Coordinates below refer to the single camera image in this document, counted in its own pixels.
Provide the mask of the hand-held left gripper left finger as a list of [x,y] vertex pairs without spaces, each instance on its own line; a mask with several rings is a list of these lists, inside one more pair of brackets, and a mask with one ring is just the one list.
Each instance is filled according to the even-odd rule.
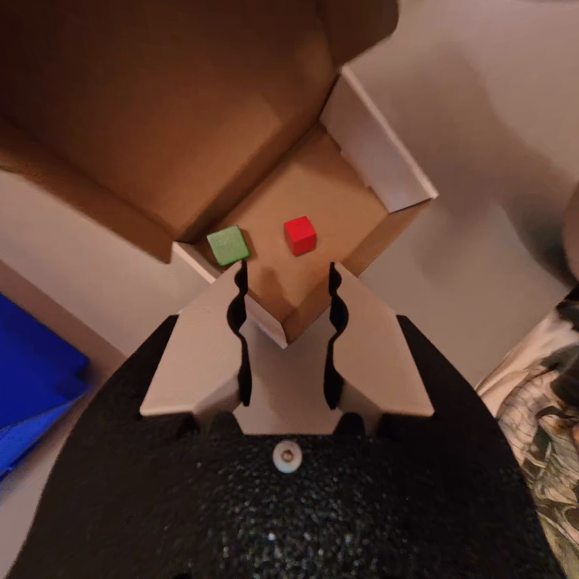
[[247,263],[237,262],[179,312],[141,416],[190,415],[207,430],[215,415],[250,405],[250,357],[240,331],[247,292]]

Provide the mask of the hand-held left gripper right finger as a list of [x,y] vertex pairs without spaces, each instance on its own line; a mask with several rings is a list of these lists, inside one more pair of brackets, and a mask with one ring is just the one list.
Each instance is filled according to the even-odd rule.
[[376,435],[385,416],[429,419],[434,406],[394,310],[345,266],[331,262],[323,392],[330,410],[359,417]]

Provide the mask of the green cube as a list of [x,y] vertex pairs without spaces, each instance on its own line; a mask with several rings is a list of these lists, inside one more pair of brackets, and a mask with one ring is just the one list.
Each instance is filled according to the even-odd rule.
[[242,230],[232,225],[206,236],[213,256],[220,267],[234,264],[250,257]]

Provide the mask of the red cube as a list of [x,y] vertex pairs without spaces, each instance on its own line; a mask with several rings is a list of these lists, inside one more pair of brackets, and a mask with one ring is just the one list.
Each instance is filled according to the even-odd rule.
[[317,245],[317,232],[305,215],[284,223],[284,238],[294,257],[315,250]]

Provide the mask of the blue plastic bin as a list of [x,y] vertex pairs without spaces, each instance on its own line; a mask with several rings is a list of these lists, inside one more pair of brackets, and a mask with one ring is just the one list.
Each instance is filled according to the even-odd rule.
[[89,390],[84,354],[1,295],[1,480]]

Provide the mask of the white cardboard mailer box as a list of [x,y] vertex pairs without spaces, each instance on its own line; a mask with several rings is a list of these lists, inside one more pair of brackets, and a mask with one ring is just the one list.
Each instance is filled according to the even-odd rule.
[[[1,168],[161,262],[242,230],[249,315],[286,347],[438,192],[349,62],[396,1],[1,1]],[[307,216],[294,257],[284,223]]]

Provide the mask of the grey desk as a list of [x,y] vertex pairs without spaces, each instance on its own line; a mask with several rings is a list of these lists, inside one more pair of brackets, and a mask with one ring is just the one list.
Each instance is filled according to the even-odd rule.
[[491,108],[459,45],[433,35],[443,1],[402,7],[349,62],[438,192],[357,277],[397,315],[435,409],[376,435],[330,410],[329,305],[281,347],[249,315],[248,407],[143,417],[179,312],[224,272],[174,242],[161,262],[1,168],[1,259],[128,357],[83,411],[9,578],[564,578],[511,448],[445,337],[488,355],[532,313],[556,260],[546,159]]

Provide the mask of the person's camouflage pants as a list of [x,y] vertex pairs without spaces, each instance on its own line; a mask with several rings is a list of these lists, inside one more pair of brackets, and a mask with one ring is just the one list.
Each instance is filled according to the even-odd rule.
[[475,391],[523,471],[568,578],[578,578],[578,287]]

